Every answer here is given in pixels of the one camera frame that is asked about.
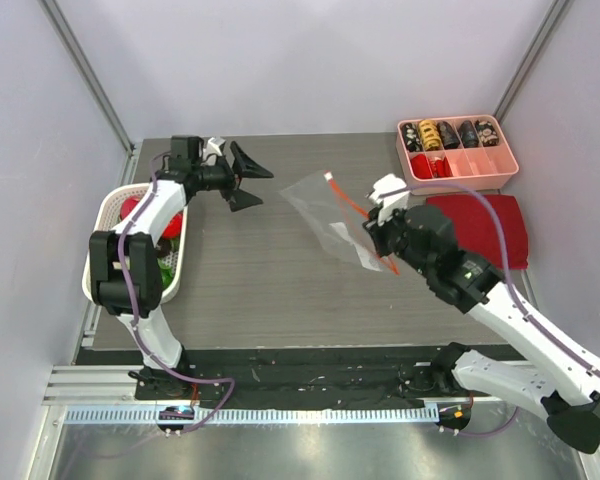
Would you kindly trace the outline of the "clear zip bag orange zipper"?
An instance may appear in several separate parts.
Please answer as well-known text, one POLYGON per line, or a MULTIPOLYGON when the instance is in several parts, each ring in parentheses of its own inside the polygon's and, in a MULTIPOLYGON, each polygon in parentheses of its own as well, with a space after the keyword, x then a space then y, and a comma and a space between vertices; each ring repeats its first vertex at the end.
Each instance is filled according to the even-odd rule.
POLYGON ((363 228, 367 211, 337 184, 330 171, 316 172, 280 191, 308 224, 321 247, 341 261, 369 271, 399 274, 390 257, 380 257, 363 228))

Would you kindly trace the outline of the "green lettuce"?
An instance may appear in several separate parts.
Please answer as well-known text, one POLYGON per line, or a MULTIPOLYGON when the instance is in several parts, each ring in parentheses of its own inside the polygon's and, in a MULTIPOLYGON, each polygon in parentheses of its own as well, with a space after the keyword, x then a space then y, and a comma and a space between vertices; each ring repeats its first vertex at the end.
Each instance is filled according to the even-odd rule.
POLYGON ((162 287, 163 290, 166 291, 174 285, 175 277, 176 277, 176 269, 168 264, 159 264, 161 279, 162 279, 162 287))

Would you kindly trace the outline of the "dark brown mangosteen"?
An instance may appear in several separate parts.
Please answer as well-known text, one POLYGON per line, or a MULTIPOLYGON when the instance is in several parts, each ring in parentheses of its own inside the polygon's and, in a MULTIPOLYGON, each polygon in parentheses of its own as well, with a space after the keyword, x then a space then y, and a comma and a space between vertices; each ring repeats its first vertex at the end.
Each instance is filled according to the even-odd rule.
POLYGON ((169 239, 161 238, 155 246, 156 255, 159 258, 164 258, 171 254, 172 243, 169 239))

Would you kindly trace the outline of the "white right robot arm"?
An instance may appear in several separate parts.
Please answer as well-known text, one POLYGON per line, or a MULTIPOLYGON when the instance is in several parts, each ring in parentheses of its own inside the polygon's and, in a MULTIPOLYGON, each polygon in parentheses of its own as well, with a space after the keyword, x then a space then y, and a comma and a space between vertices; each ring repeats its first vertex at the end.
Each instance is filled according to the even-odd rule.
POLYGON ((532 373, 452 343, 431 380, 445 395, 460 389, 496 396, 544 420, 570 447, 600 446, 600 357, 584 349, 532 304, 483 256, 459 247, 451 220, 430 205, 371 209, 364 230, 376 253, 395 255, 444 303, 487 326, 535 366, 532 373))

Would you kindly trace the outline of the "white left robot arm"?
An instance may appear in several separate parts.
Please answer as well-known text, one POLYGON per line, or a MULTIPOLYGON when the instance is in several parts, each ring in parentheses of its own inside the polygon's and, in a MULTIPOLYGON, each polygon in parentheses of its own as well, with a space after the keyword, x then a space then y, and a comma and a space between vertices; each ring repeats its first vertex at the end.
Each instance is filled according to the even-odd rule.
POLYGON ((193 385, 182 344, 162 311, 163 281, 155 247, 170 221, 200 192, 218 192, 233 212, 262 204, 244 191, 245 179, 271 179, 236 142, 212 137, 174 136, 157 156, 146 193, 116 226, 89 239, 92 301, 130 332, 144 365, 162 370, 159 388, 170 398, 185 397, 193 385))

